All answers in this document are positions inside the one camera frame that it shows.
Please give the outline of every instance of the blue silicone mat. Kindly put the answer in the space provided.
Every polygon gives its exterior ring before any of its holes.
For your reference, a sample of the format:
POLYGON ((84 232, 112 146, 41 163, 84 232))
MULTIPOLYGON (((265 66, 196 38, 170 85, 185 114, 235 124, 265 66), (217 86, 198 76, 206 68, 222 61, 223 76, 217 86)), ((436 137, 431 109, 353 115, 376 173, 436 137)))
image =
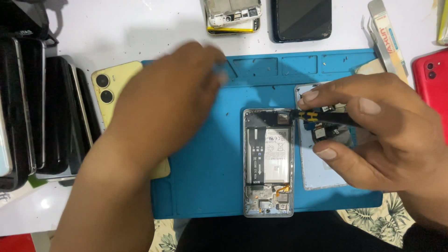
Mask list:
MULTIPOLYGON (((242 111, 295 108, 296 85, 352 75, 375 58, 372 49, 227 57, 229 82, 209 118, 170 157, 171 174, 151 183, 154 218, 243 214, 242 111)), ((296 169, 301 167, 298 143, 296 139, 296 169)), ((382 192, 350 186, 305 191, 300 170, 294 189, 295 212, 377 207, 383 198, 382 192)))

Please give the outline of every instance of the yellow phone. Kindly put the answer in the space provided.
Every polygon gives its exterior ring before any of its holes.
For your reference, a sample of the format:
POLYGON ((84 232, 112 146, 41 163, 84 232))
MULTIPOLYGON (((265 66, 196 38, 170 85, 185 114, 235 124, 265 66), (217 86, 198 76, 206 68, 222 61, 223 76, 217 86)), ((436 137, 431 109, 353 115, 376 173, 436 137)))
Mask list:
MULTIPOLYGON (((92 83, 98 100, 104 127, 111 122, 115 103, 128 81, 142 70, 143 65, 139 61, 133 61, 122 65, 113 66, 92 73, 92 83)), ((170 174, 168 158, 165 159, 151 175, 151 179, 164 178, 170 174)))

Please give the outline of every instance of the dual camera module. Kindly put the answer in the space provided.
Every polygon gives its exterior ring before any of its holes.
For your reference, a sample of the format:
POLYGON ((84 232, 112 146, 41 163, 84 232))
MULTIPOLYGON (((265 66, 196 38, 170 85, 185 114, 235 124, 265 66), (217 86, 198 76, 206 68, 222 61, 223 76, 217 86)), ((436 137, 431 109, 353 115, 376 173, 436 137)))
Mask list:
MULTIPOLYGON (((96 77, 96 85, 98 85, 100 88, 107 88, 109 86, 109 83, 109 77, 105 74, 100 74, 96 77)), ((113 101, 113 93, 106 89, 101 92, 100 98, 102 102, 106 104, 111 103, 113 101)))
POLYGON ((428 73, 428 78, 430 78, 431 80, 435 79, 436 74, 435 74, 434 71, 432 71, 434 69, 434 64, 429 63, 429 64, 426 65, 426 68, 431 71, 431 72, 428 73))

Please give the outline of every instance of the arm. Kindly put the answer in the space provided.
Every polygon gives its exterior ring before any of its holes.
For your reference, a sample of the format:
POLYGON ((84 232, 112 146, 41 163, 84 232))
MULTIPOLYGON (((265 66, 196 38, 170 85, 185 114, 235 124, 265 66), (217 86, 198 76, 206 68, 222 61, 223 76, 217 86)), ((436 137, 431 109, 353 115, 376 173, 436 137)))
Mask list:
POLYGON ((111 124, 81 165, 51 252, 149 250, 149 174, 206 119, 225 81, 212 68, 224 60, 214 47, 188 43, 130 80, 111 124))
POLYGON ((354 75, 303 94, 301 109, 339 102, 376 140, 350 150, 322 141, 314 152, 358 188, 397 191, 412 218, 448 234, 448 150, 440 117, 394 74, 354 75))

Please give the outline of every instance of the right hand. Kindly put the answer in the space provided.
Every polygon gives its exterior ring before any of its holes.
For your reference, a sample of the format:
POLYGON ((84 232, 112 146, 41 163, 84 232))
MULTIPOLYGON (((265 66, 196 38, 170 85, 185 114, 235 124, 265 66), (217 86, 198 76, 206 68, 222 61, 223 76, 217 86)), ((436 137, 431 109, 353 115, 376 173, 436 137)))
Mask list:
POLYGON ((423 197, 442 193, 448 152, 440 116, 412 88, 394 74, 353 75, 313 88, 298 105, 337 103, 347 104, 350 117, 377 136, 354 150, 329 140, 315 144, 313 151, 349 185, 423 197))

